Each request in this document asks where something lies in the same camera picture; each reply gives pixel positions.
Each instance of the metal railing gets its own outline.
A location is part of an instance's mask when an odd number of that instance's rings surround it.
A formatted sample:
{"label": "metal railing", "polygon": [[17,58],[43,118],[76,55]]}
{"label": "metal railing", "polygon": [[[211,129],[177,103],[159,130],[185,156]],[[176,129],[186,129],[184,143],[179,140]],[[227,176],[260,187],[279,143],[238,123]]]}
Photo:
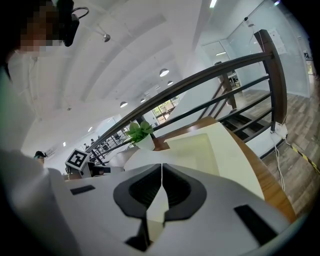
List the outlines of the metal railing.
{"label": "metal railing", "polygon": [[237,87],[235,89],[226,88],[224,93],[220,96],[218,95],[218,91],[222,88],[222,85],[219,86],[217,93],[214,94],[211,100],[204,102],[203,104],[189,110],[186,113],[183,113],[179,116],[176,116],[174,118],[171,118],[167,120],[165,123],[160,124],[159,126],[154,128],[154,131],[157,131],[161,128],[164,128],[174,122],[177,122],[191,114],[194,114],[200,110],[204,110],[200,116],[200,118],[204,115],[204,113],[207,111],[208,107],[215,104],[214,108],[217,107],[218,103],[222,100],[224,100],[224,104],[220,107],[218,112],[220,112],[223,108],[223,106],[227,103],[228,100],[232,99],[235,100],[234,95],[248,89],[262,81],[268,80],[269,84],[269,90],[270,92],[266,95],[258,98],[254,102],[248,104],[245,107],[242,107],[240,109],[237,109],[235,111],[232,111],[230,114],[223,116],[222,118],[218,119],[219,122],[224,122],[236,115],[239,115],[240,113],[254,107],[255,105],[259,104],[260,102],[264,101],[265,99],[269,98],[271,99],[271,108],[266,109],[263,114],[261,114],[258,118],[250,121],[249,123],[244,124],[243,126],[237,128],[233,132],[241,132],[244,129],[248,128],[250,125],[258,122],[262,118],[264,118],[266,115],[271,113],[271,122],[264,126],[261,130],[256,132],[255,134],[251,135],[250,137],[246,138],[244,142],[247,142],[254,138],[255,136],[259,135],[269,127],[271,127],[272,130],[275,129],[275,123],[282,123],[284,119],[286,118],[286,112],[287,112],[287,89],[286,89],[286,83],[284,78],[284,72],[281,65],[281,61],[279,58],[279,55],[277,53],[277,50],[268,34],[268,32],[264,29],[260,30],[259,32],[254,34],[258,43],[260,44],[261,48],[264,49],[264,52],[251,54],[247,56],[243,56],[240,58],[236,58],[233,60],[229,60],[223,63],[219,63],[217,65],[214,65],[212,67],[209,67],[205,70],[202,70],[190,77],[185,78],[184,80],[177,82],[175,85],[169,87],[168,89],[160,92],[153,98],[146,101],[144,104],[136,108],[134,111],[126,115],[124,118],[122,118],[119,122],[117,122],[113,127],[111,127],[108,131],[106,131],[97,141],[91,145],[91,147],[87,150],[87,152],[92,152],[93,157],[92,160],[98,160],[99,163],[104,164],[102,161],[102,157],[107,155],[109,152],[122,147],[128,143],[130,143],[130,139],[125,138],[121,141],[121,143],[115,144],[113,147],[110,147],[108,150],[104,150],[101,153],[96,154],[95,150],[97,147],[101,147],[103,143],[111,138],[115,133],[126,127],[130,124],[130,122],[138,121],[140,123],[143,118],[142,116],[157,107],[158,105],[164,103],[165,101],[172,99],[173,97],[186,92],[187,90],[194,88],[210,79],[216,78],[218,76],[227,77],[227,73],[234,71],[236,69],[263,62],[265,71],[267,75],[256,79],[248,84],[242,85],[240,87]]}

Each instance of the white ceiling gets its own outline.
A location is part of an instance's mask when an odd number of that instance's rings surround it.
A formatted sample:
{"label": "white ceiling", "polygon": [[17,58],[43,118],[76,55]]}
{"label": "white ceiling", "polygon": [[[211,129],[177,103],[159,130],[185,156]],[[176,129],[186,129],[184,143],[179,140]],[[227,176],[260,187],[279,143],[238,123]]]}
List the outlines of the white ceiling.
{"label": "white ceiling", "polygon": [[[90,12],[80,20],[72,46],[38,58],[16,55],[9,63],[17,92],[36,116],[23,152],[70,145],[89,127],[134,110],[145,92],[185,78],[198,41],[231,33],[261,1],[217,0],[212,10],[211,0],[74,0],[75,8]],[[210,36],[201,35],[204,26]],[[103,42],[101,29],[109,42]],[[159,76],[162,68],[170,70],[165,77]],[[122,101],[128,102],[124,108]]]}
{"label": "white ceiling", "polygon": [[225,49],[222,47],[220,42],[212,42],[202,46],[205,53],[208,55],[212,65],[217,62],[226,62],[229,61],[229,57],[227,53],[225,53]]}

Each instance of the wooden floor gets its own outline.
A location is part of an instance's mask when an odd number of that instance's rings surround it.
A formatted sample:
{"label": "wooden floor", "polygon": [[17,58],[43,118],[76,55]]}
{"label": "wooden floor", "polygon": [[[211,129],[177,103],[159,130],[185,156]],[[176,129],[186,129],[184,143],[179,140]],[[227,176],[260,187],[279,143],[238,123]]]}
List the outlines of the wooden floor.
{"label": "wooden floor", "polygon": [[[315,84],[311,98],[287,95],[287,141],[308,156],[320,167],[320,84]],[[237,107],[246,105],[265,94],[261,90],[249,90],[236,97]],[[246,113],[257,117],[271,106],[269,99]],[[271,115],[264,118],[271,120]],[[320,175],[310,163],[294,152],[286,143],[278,147],[280,169],[285,182],[285,193],[297,215],[311,210],[320,188]],[[263,158],[270,172],[280,183],[276,155],[273,151]]]}

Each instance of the wooden handrail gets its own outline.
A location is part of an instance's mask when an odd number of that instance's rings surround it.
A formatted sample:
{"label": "wooden handrail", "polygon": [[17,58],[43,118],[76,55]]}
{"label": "wooden handrail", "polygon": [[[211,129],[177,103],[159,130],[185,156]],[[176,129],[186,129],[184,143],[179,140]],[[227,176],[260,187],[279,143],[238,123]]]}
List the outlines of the wooden handrail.
{"label": "wooden handrail", "polygon": [[274,115],[272,115],[271,130],[275,130],[275,124],[278,122],[282,124],[287,116],[287,87],[281,60],[274,45],[272,38],[268,31],[261,29],[254,33],[261,49],[265,53],[273,55],[273,58],[263,61],[265,71],[269,74],[269,89],[273,97],[271,97],[271,107],[274,108]]}
{"label": "wooden handrail", "polygon": [[272,52],[266,53],[255,53],[247,56],[243,56],[240,58],[232,59],[226,62],[223,62],[219,65],[215,65],[204,69],[196,74],[193,74],[180,82],[177,82],[175,85],[167,88],[166,90],[160,92],[156,96],[152,97],[150,100],[146,101],[144,104],[127,114],[124,118],[122,118],[119,122],[117,122],[114,126],[112,126],[109,130],[107,130],[99,139],[97,139],[87,150],[86,152],[90,152],[92,149],[97,147],[107,138],[109,138],[112,134],[116,133],[118,130],[128,125],[130,121],[134,121],[135,119],[141,117],[143,114],[148,111],[154,109],[161,103],[172,99],[173,97],[197,86],[200,85],[212,78],[220,76],[222,74],[226,74],[235,69],[242,68],[244,66],[248,66],[254,63],[271,60],[273,57]]}

